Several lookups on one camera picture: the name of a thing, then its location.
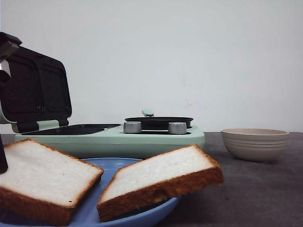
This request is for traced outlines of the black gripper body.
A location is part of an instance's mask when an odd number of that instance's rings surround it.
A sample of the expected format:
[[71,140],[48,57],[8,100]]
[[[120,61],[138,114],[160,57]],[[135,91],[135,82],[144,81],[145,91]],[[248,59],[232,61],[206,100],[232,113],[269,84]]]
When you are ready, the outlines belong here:
[[21,40],[7,33],[0,33],[0,82],[8,83],[11,78],[9,63],[7,58],[15,53],[20,45]]

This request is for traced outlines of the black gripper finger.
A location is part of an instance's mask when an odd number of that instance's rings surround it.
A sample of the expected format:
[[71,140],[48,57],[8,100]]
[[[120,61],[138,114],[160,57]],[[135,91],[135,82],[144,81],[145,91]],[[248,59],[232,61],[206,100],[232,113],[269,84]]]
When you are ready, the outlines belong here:
[[8,163],[7,163],[2,139],[0,137],[0,174],[5,173],[7,169],[8,169]]

